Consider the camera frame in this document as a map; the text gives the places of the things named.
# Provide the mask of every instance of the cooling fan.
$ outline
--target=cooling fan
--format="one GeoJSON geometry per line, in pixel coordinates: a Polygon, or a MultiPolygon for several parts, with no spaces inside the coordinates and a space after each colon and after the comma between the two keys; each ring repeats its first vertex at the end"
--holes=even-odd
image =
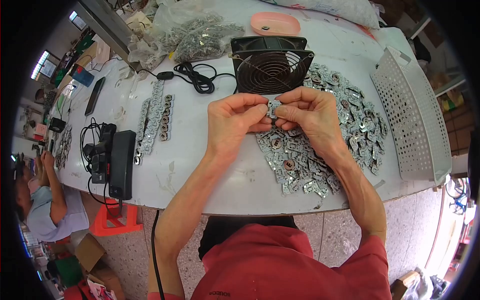
{"type": "Polygon", "coordinates": [[[303,84],[315,54],[296,36],[247,36],[231,41],[239,93],[281,94],[303,84]]]}

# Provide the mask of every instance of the window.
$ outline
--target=window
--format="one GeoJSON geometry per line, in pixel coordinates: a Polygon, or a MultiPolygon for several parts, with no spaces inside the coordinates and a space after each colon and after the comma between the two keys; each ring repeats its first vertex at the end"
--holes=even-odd
{"type": "Polygon", "coordinates": [[[55,71],[57,65],[48,60],[49,56],[50,52],[46,50],[43,51],[43,54],[36,63],[36,66],[33,69],[32,76],[30,76],[30,78],[38,80],[39,73],[42,73],[46,77],[51,77],[53,75],[53,72],[55,71]]]}
{"type": "Polygon", "coordinates": [[[70,14],[70,17],[68,19],[77,26],[78,29],[83,30],[87,24],[85,23],[84,20],[82,20],[78,15],[76,11],[73,11],[70,14]]]}

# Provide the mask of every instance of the red shirt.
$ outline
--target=red shirt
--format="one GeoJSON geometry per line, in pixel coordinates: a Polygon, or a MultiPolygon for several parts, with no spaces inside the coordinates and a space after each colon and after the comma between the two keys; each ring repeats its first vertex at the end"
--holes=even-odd
{"type": "MultiPolygon", "coordinates": [[[[282,226],[246,225],[203,258],[206,274],[192,300],[391,299],[385,247],[370,236],[340,267],[313,259],[307,235],[282,226]]],[[[178,300],[165,294],[165,299],[178,300]]],[[[148,300],[160,300],[149,293],[148,300]]]]}

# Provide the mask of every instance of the fan grill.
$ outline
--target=fan grill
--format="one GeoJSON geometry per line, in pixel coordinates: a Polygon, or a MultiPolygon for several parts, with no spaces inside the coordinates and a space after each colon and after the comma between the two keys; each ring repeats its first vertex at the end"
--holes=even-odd
{"type": "Polygon", "coordinates": [[[237,70],[239,90],[260,95],[281,94],[303,83],[307,68],[293,52],[271,51],[242,60],[237,70]]]}

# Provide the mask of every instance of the speckled floor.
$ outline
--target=speckled floor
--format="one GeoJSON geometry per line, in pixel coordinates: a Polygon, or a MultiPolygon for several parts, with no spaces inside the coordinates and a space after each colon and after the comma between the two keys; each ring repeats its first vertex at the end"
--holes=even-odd
{"type": "MultiPolygon", "coordinates": [[[[425,266],[438,225],[442,193],[431,189],[385,203],[388,233],[386,251],[390,283],[415,266],[425,266]]],[[[115,270],[129,300],[146,299],[150,234],[156,211],[139,209],[143,231],[97,237],[107,250],[106,263],[115,270]]],[[[329,267],[341,265],[356,250],[360,228],[350,210],[295,216],[297,226],[310,239],[314,256],[329,267]]],[[[178,266],[185,295],[189,299],[204,275],[198,246],[207,217],[180,252],[178,266]]]]}

